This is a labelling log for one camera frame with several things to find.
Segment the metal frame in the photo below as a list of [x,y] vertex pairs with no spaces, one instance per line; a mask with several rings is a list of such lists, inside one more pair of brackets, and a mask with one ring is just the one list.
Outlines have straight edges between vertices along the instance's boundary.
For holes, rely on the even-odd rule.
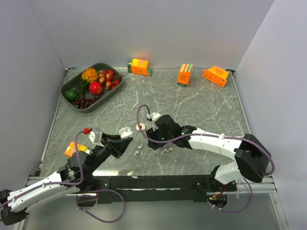
[[[179,68],[179,67],[168,67],[168,68],[161,68],[161,69],[176,69],[176,68]],[[127,68],[126,67],[120,67],[118,69],[119,70],[126,70]],[[244,112],[244,108],[243,108],[243,105],[242,105],[242,102],[241,102],[241,98],[239,96],[239,92],[238,92],[237,87],[236,87],[236,81],[235,81],[233,72],[232,72],[231,78],[232,78],[232,81],[234,83],[234,87],[235,87],[236,94],[238,96],[238,100],[239,100],[239,103],[240,103],[240,106],[241,106],[241,109],[242,109],[242,113],[243,113],[243,116],[244,116],[244,119],[245,119],[245,122],[246,122],[246,125],[247,125],[247,128],[248,128],[248,132],[251,133],[249,125],[248,125],[248,121],[247,121],[247,118],[246,118],[246,114]],[[45,155],[46,155],[46,151],[47,151],[47,147],[48,147],[49,140],[50,140],[50,137],[51,137],[52,129],[53,129],[55,120],[57,118],[60,101],[61,101],[61,96],[59,97],[59,101],[58,101],[58,104],[57,104],[57,107],[56,107],[56,110],[55,110],[55,113],[54,113],[54,116],[53,116],[53,120],[52,120],[52,123],[51,123],[50,131],[49,131],[48,138],[47,138],[47,141],[46,141],[46,144],[45,144],[45,148],[44,148],[44,151],[43,151],[43,155],[42,155],[42,158],[41,158],[41,164],[40,165],[42,165],[44,158],[45,158]],[[44,177],[29,177],[26,186],[34,184],[37,181],[40,181],[42,179],[44,179]],[[279,201],[279,198],[278,198],[278,195],[277,195],[277,189],[276,189],[273,177],[272,176],[266,176],[266,177],[263,178],[263,181],[262,181],[261,184],[251,182],[250,185],[251,185],[251,188],[253,190],[253,193],[258,193],[258,194],[269,193],[270,194],[272,206],[273,206],[279,227],[280,227],[281,230],[288,230],[289,228],[288,228],[288,225],[286,223],[285,216],[284,216],[284,213],[283,213],[283,209],[282,209],[282,206],[280,204],[280,201]],[[246,194],[246,193],[250,193],[250,191],[249,191],[248,185],[244,181],[237,181],[237,192],[228,192],[228,194]],[[69,194],[68,196],[81,196],[81,194]],[[27,219],[28,218],[26,218],[25,220],[15,224],[14,227],[13,227],[13,230],[24,230],[26,228]]]

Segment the table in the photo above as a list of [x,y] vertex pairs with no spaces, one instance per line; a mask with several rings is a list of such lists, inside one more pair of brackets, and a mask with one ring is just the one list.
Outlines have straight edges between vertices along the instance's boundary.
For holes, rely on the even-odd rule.
[[[70,79],[83,69],[69,69]],[[155,69],[151,77],[122,72],[123,86],[119,91],[89,114],[73,110],[61,100],[56,120],[47,146],[41,176],[48,176],[65,165],[65,149],[75,134],[84,127],[98,127],[108,134],[117,134],[123,127],[131,127],[134,138],[120,159],[109,157],[94,175],[191,175],[209,174],[220,164],[232,160],[220,154],[182,149],[172,143],[173,151],[162,153],[147,147],[147,140],[137,132],[136,111],[139,105],[147,104],[151,112],[169,114],[181,126],[191,125],[213,133],[243,136],[248,132],[232,78],[222,88],[201,74],[193,71],[187,88],[177,85],[178,69]],[[147,127],[147,111],[140,113],[140,121]],[[81,136],[79,143],[93,147],[90,140]],[[135,151],[142,151],[134,157]]]

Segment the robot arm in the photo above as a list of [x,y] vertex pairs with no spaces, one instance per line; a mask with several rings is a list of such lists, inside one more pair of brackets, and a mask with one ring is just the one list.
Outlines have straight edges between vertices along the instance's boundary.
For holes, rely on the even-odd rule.
[[[147,119],[153,122],[153,127],[147,130],[146,134],[153,140],[165,141],[185,134],[192,134],[192,136],[177,139],[173,143],[181,148],[208,150],[233,159],[232,163],[215,167],[211,174],[214,175],[217,182],[228,184],[242,178],[256,183],[262,182],[269,160],[250,143],[237,139],[227,139],[223,134],[206,132],[194,126],[181,127],[169,115],[152,113],[147,115]],[[250,140],[265,149],[252,134],[245,134],[244,139]],[[154,150],[164,145],[165,143],[148,141],[148,147]]]
[[5,225],[11,225],[25,219],[26,215],[35,208],[55,200],[61,196],[71,193],[90,191],[94,185],[92,173],[110,155],[115,158],[121,157],[133,138],[121,139],[120,135],[108,135],[97,128],[89,133],[89,139],[96,145],[89,154],[79,151],[79,157],[84,174],[84,180],[79,185],[69,185],[80,181],[80,168],[76,154],[68,159],[65,166],[42,181],[29,187],[17,190],[2,190],[0,202],[3,205],[9,200],[11,202],[3,206],[1,219]]

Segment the red connector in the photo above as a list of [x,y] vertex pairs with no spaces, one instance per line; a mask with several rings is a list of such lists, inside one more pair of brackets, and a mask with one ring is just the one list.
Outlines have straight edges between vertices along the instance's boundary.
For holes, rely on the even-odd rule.
[[90,134],[91,131],[92,131],[92,128],[85,128],[85,129],[83,130],[83,133],[84,133],[84,134]]

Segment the pineapple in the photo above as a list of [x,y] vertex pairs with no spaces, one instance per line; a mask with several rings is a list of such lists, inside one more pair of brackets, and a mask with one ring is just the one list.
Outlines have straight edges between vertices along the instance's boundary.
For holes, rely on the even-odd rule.
[[94,81],[98,81],[99,75],[94,68],[88,68],[83,72],[81,78],[88,83],[92,83]]

